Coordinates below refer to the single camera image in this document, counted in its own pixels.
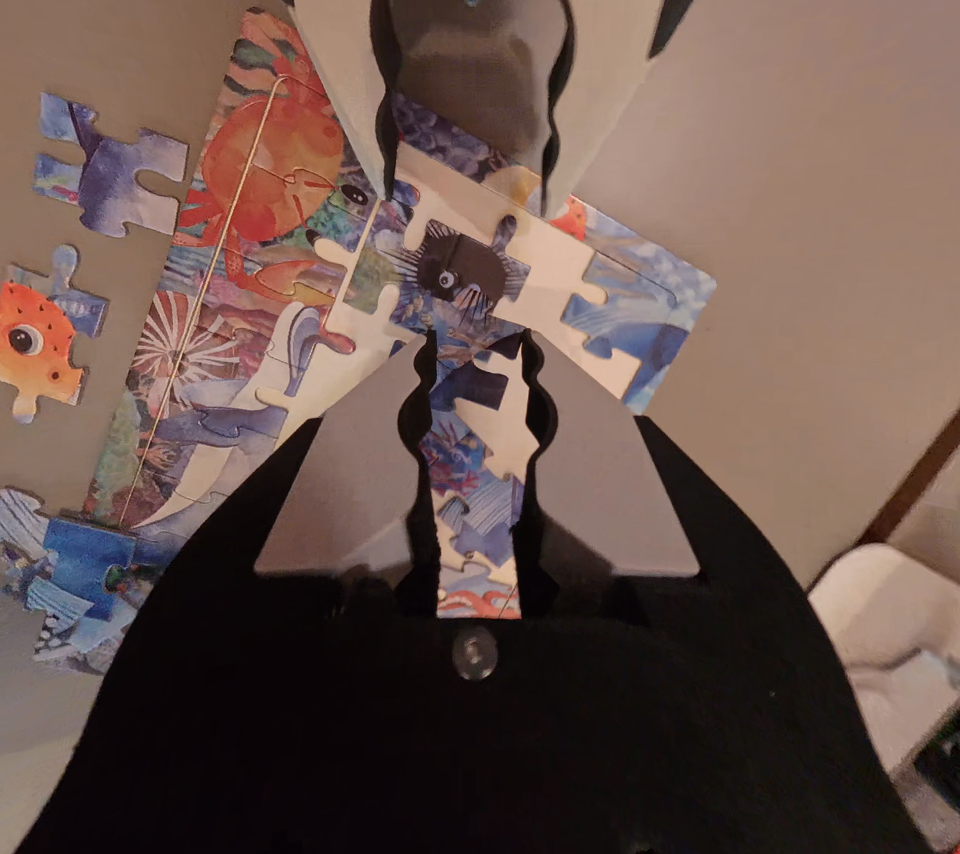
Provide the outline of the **orange fish puzzle piece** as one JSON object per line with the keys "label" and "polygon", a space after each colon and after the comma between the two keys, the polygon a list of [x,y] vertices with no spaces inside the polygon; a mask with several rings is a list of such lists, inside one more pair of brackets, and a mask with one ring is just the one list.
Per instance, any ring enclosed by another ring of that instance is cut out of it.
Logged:
{"label": "orange fish puzzle piece", "polygon": [[78,337],[100,336],[110,302],[73,284],[80,262],[71,244],[55,247],[46,274],[9,264],[1,284],[1,381],[16,395],[11,418],[31,424],[42,398],[76,406],[87,368],[73,361]]}

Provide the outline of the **small blue puzzle piece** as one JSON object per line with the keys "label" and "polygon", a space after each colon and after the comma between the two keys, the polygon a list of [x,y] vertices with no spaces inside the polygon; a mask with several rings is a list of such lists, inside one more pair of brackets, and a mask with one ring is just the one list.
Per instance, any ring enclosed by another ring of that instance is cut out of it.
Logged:
{"label": "small blue puzzle piece", "polygon": [[43,548],[55,555],[50,581],[60,592],[89,604],[84,616],[106,622],[114,611],[114,592],[106,585],[112,568],[126,569],[134,558],[135,537],[68,517],[49,520]]}

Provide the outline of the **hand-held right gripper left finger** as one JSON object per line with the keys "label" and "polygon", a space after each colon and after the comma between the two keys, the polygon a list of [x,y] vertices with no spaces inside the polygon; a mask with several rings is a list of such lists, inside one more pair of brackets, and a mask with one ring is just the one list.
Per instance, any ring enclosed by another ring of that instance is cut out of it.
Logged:
{"label": "hand-held right gripper left finger", "polygon": [[434,331],[414,336],[319,419],[254,571],[378,579],[399,612],[434,619],[441,568],[426,457]]}

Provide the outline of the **white blue striped puzzle piece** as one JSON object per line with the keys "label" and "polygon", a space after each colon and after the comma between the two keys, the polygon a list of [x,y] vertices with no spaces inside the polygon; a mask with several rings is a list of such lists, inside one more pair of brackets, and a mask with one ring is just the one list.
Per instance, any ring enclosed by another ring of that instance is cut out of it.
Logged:
{"label": "white blue striped puzzle piece", "polygon": [[49,522],[38,498],[17,488],[1,489],[2,571],[42,571],[50,566],[49,551],[44,548]]}

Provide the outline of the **black sea urchin puzzle pieces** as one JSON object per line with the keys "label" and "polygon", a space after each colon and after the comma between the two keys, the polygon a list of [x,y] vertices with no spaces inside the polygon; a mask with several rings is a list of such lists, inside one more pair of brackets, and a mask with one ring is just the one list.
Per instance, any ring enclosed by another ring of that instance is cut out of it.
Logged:
{"label": "black sea urchin puzzle pieces", "polygon": [[517,300],[531,270],[506,252],[518,225],[515,215],[506,214],[486,245],[431,219],[417,248],[401,244],[389,259],[404,282],[453,305],[462,320],[485,321],[503,298]]}

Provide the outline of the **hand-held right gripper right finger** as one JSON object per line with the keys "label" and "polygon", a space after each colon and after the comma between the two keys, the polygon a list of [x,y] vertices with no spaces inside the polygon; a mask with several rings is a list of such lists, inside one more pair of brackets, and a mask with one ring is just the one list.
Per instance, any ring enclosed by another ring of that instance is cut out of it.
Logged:
{"label": "hand-held right gripper right finger", "polygon": [[636,620],[629,590],[701,574],[638,420],[544,334],[522,333],[520,359],[534,440],[515,523],[521,617]]}

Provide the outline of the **purple coral puzzle piece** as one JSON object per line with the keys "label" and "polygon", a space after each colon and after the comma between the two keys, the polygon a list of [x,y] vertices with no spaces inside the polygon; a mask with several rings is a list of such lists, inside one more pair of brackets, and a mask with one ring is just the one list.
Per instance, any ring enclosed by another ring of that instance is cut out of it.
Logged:
{"label": "purple coral puzzle piece", "polygon": [[453,414],[457,401],[465,401],[497,412],[509,385],[506,374],[480,369],[475,355],[465,359],[438,353],[435,384],[429,406],[436,414]]}

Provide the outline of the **blue purple puzzle piece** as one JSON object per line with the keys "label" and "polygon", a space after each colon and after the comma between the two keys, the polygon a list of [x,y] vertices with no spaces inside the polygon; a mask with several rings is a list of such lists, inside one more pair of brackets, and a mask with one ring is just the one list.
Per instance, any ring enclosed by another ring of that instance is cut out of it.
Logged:
{"label": "blue purple puzzle piece", "polygon": [[36,155],[31,189],[78,207],[80,224],[102,236],[122,238],[136,225],[172,237],[179,200],[144,188],[138,176],[147,172],[183,182],[188,144],[149,129],[140,130],[135,141],[116,140],[100,133],[96,117],[87,105],[54,93],[40,94],[40,134],[71,144],[84,156],[81,163],[67,164],[48,154]]}

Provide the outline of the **ocean jigsaw puzzle board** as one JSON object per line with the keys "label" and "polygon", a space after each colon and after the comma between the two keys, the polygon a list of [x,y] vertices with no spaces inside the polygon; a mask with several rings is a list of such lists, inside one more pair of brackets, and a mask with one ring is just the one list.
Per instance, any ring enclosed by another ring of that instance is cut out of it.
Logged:
{"label": "ocean jigsaw puzzle board", "polygon": [[[526,401],[522,329],[558,348],[643,413],[716,282],[570,196],[539,218],[540,177],[401,94],[406,166],[381,200],[287,23],[252,8],[222,81],[198,170],[127,371],[78,521],[134,537],[111,568],[107,621],[42,571],[12,568],[26,610],[44,613],[33,660],[102,676],[160,574],[198,527],[306,419],[317,416],[415,335],[438,354],[506,374],[498,411],[454,414],[522,481],[530,449],[504,401]],[[489,246],[517,218],[507,254],[530,267],[516,300],[485,321],[404,282],[389,259],[416,249],[429,221]],[[441,566],[439,617],[521,616],[507,573]]]}

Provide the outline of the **joined striped coral puzzle pieces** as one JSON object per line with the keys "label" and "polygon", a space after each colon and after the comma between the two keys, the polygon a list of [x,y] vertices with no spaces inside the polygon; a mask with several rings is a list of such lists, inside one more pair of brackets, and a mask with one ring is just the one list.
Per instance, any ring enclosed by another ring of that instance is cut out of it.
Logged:
{"label": "joined striped coral puzzle pieces", "polygon": [[428,467],[441,566],[462,573],[477,563],[489,574],[511,572],[522,481],[490,467],[493,449],[454,412],[433,412],[419,449]]}

